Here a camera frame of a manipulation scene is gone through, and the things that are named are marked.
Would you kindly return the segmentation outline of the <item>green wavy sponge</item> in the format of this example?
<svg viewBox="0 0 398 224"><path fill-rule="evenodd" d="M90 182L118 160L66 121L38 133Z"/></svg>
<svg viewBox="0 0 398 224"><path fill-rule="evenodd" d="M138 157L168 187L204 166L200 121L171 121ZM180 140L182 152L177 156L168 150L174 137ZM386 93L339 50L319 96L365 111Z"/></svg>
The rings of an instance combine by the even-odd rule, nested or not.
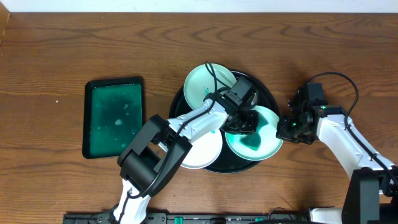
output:
<svg viewBox="0 0 398 224"><path fill-rule="evenodd" d="M243 146L246 146L253 151L257 151L261 146L261 135L259 134L260 130L269 124L269 122L261 114L259 115L258 119L256 132L245 135L239 140Z"/></svg>

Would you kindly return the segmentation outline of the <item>mint green plate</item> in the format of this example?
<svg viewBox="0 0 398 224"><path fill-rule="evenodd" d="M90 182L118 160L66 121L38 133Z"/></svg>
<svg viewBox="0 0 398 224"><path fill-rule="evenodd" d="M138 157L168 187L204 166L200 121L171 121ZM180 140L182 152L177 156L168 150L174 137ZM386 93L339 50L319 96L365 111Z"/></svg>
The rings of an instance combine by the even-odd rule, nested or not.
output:
<svg viewBox="0 0 398 224"><path fill-rule="evenodd" d="M237 79L226 67L212 63L211 66L217 77L217 88L231 88ZM185 100L189 107L195 110L203 104L206 95L215 91L214 78L207 70L206 65L202 64L194 68L186 77L183 86Z"/></svg>
<svg viewBox="0 0 398 224"><path fill-rule="evenodd" d="M272 110L263 106L255 106L254 110L269 122L259 132L261 146L257 151L253 151L239 142L243 136L248 134L225 133L225 138L227 145L237 156L249 161L261 161L273 156L282 146L283 140L276 138L279 117Z"/></svg>

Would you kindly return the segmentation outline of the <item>white plate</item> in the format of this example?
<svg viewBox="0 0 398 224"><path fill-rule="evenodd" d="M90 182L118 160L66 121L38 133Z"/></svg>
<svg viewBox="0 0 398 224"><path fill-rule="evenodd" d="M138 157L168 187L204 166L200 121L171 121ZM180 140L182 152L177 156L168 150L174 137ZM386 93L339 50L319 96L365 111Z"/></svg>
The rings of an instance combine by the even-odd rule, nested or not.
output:
<svg viewBox="0 0 398 224"><path fill-rule="evenodd" d="M194 136L196 139L191 142L192 148L180 164L180 167L202 169L213 163L221 153L223 140L220 130L209 131L200 138L196 134Z"/></svg>

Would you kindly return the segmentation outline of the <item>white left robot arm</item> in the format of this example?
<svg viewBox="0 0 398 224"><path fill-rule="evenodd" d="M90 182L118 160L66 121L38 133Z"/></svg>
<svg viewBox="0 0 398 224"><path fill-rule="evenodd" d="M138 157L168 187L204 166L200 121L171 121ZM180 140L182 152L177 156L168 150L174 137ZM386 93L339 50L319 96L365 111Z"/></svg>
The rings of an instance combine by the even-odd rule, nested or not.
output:
<svg viewBox="0 0 398 224"><path fill-rule="evenodd" d="M113 211L115 223L142 223L149 200L180 167L201 169L217 160L221 131L251 134L258 124L255 90L222 89L176 118L152 116L118 157L123 191Z"/></svg>

